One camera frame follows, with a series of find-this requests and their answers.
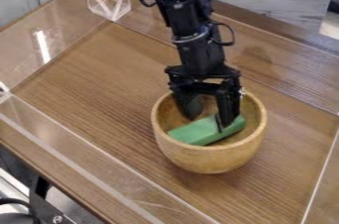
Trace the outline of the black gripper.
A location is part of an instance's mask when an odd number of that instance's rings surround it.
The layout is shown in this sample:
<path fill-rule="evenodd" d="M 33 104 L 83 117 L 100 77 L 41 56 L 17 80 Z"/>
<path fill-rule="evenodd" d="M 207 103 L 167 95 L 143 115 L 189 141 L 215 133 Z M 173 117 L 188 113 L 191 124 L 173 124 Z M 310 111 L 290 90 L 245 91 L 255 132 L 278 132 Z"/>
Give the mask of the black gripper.
<path fill-rule="evenodd" d="M 165 68 L 176 105 L 187 119 L 195 120 L 203 112 L 199 94 L 215 94 L 215 120 L 220 133 L 236 133 L 244 128 L 240 114 L 241 73 L 225 65 L 224 47 L 233 43 L 221 41 L 217 28 L 199 28 L 191 33 L 176 31 L 172 44 L 180 64 Z"/>

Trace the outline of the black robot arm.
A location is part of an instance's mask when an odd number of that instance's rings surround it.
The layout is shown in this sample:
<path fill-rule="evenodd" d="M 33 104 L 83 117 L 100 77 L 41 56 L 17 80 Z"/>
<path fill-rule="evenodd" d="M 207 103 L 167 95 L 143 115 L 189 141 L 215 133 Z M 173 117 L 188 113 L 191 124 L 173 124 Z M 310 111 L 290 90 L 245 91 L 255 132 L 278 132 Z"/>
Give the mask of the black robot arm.
<path fill-rule="evenodd" d="M 203 111 L 200 95 L 216 98 L 216 125 L 231 126 L 240 115 L 240 72 L 225 65 L 221 23 L 212 20 L 212 0 L 153 0 L 145 7 L 157 7 L 165 26 L 172 31 L 179 65 L 165 68 L 181 113 L 191 119 Z"/>

